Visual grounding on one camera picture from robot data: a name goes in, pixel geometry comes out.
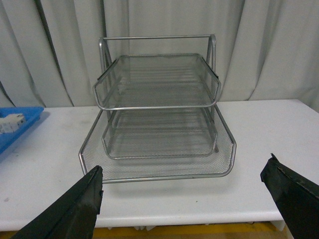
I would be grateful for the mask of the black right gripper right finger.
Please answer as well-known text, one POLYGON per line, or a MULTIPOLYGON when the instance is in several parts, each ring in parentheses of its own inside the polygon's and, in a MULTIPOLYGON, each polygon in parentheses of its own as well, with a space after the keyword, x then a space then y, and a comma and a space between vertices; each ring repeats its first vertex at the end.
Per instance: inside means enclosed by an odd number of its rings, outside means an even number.
POLYGON ((319 237, 319 186, 279 162, 272 154, 260 173, 295 239, 319 237))

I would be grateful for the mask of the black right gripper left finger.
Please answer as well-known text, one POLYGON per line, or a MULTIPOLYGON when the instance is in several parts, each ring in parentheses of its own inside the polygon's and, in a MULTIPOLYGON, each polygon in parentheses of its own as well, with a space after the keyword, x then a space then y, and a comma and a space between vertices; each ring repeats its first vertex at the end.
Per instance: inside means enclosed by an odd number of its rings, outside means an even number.
POLYGON ((13 239, 91 239, 100 213, 103 169, 95 166, 13 239))

